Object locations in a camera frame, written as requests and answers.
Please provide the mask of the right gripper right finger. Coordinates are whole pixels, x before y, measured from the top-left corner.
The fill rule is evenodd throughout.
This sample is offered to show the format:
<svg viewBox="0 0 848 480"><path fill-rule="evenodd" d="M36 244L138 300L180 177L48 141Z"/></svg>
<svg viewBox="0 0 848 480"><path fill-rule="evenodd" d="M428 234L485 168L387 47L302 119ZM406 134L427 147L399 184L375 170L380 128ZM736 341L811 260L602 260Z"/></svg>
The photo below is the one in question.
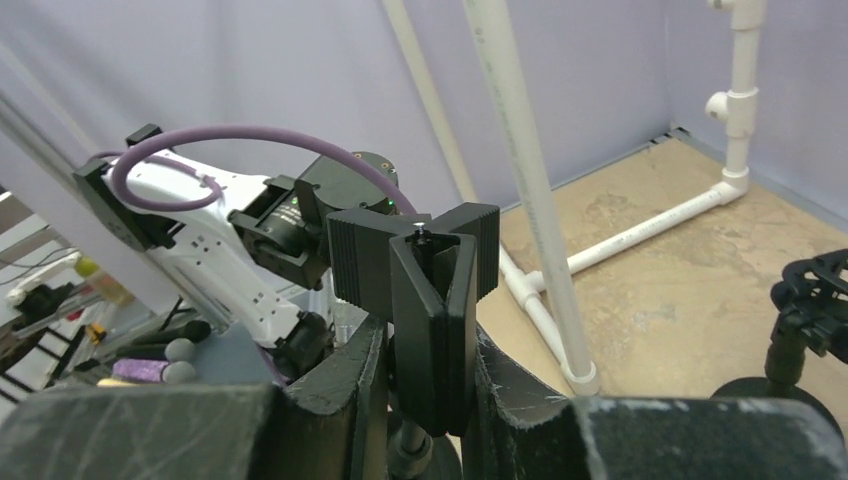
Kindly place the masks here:
<svg viewBox="0 0 848 480"><path fill-rule="evenodd" d="M463 436L466 479L575 479L571 399L476 331L475 406Z"/></svg>

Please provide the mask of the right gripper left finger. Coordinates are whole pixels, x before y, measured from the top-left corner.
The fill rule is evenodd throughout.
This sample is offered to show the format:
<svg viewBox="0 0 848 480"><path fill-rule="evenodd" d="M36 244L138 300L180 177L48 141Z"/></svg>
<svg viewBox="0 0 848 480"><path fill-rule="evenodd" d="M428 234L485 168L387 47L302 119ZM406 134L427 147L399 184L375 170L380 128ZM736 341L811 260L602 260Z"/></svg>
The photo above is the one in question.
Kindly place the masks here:
<svg viewBox="0 0 848 480"><path fill-rule="evenodd" d="M287 387L284 479L386 477L386 324L369 315L350 340Z"/></svg>

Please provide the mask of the black clip round-base stand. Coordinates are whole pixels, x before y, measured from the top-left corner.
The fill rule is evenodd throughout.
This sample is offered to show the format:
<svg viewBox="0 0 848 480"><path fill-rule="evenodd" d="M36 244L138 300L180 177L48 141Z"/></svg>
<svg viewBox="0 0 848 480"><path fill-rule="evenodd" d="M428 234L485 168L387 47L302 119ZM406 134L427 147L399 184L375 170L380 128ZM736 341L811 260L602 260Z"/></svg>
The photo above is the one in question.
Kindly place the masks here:
<svg viewBox="0 0 848 480"><path fill-rule="evenodd" d="M435 218L345 210L327 219L337 297L393 326L391 479L423 479L475 401L477 303L498 284L500 209L463 203Z"/></svg>

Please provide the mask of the black shock-mount round-base stand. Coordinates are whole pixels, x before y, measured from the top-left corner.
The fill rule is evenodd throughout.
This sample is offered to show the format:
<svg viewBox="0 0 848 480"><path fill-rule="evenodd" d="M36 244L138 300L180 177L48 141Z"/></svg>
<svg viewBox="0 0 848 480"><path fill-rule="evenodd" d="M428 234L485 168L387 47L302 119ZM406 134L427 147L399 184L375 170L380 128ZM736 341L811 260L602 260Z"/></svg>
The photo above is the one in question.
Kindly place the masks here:
<svg viewBox="0 0 848 480"><path fill-rule="evenodd" d="M762 377L742 377L712 396L789 399L822 415L843 436L835 416L799 386L806 353L847 362L847 251L836 250L787 264L770 290L777 317Z"/></svg>

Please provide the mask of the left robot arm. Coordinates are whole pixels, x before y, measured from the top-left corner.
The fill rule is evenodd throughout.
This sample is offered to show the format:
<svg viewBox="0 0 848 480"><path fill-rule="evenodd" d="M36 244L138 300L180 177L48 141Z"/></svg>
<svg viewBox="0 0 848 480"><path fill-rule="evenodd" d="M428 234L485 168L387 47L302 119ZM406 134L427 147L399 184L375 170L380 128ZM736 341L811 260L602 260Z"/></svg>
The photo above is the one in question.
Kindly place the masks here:
<svg viewBox="0 0 848 480"><path fill-rule="evenodd" d="M188 159L183 145L245 139L315 154L298 176L236 173ZM393 164L279 127L213 125L165 132L148 124L123 151L92 155L73 180L96 218L146 253L207 319L242 325L283 381L334 349L332 324L289 301L276 276L304 289L339 276L328 219L338 212L410 214Z"/></svg>

